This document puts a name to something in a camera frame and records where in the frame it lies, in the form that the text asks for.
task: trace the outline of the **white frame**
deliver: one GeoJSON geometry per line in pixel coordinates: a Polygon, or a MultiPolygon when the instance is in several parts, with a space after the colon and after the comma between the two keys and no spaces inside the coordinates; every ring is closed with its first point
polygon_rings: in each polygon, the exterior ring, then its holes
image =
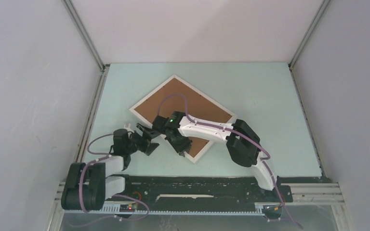
{"type": "MultiPolygon", "coordinates": [[[[207,96],[205,93],[201,92],[200,90],[198,90],[197,88],[195,88],[194,86],[192,86],[191,84],[187,83],[185,80],[181,79],[180,77],[178,77],[177,75],[173,74],[171,77],[169,77],[167,80],[165,80],[163,83],[161,83],[157,88],[155,88],[154,90],[152,90],[148,95],[146,95],[144,98],[142,98],[138,103],[136,103],[134,106],[132,106],[130,108],[130,112],[133,113],[138,119],[141,120],[141,122],[143,122],[144,124],[146,124],[149,128],[152,127],[152,124],[151,122],[149,122],[146,118],[144,118],[142,115],[140,115],[136,110],[135,108],[138,107],[139,105],[141,105],[145,100],[147,100],[149,97],[151,97],[153,94],[155,94],[159,89],[161,89],[163,86],[165,86],[168,82],[170,82],[171,80],[173,79],[177,79],[179,80],[180,82],[182,82],[183,84],[185,84],[187,87],[189,87],[190,89],[192,89],[193,91],[195,91],[196,93],[198,93],[199,95],[201,95],[202,97],[204,97],[205,99],[207,99],[208,101],[210,101],[211,103],[215,104],[216,106],[218,106],[219,108],[221,108],[222,110],[224,110],[225,112],[229,113],[232,117],[230,117],[230,119],[226,122],[226,123],[233,123],[236,121],[236,114],[234,114],[233,112],[229,111],[229,109],[225,108],[224,106],[220,105],[218,102],[216,102],[215,100],[213,100],[211,97],[207,96]]],[[[192,161],[192,163],[196,163],[208,150],[210,147],[212,147],[214,142],[212,141],[209,141],[201,150],[200,152],[195,156],[195,157],[192,157],[191,155],[189,155],[188,153],[185,152],[185,157],[187,159],[189,159],[190,161],[192,161]]]]}

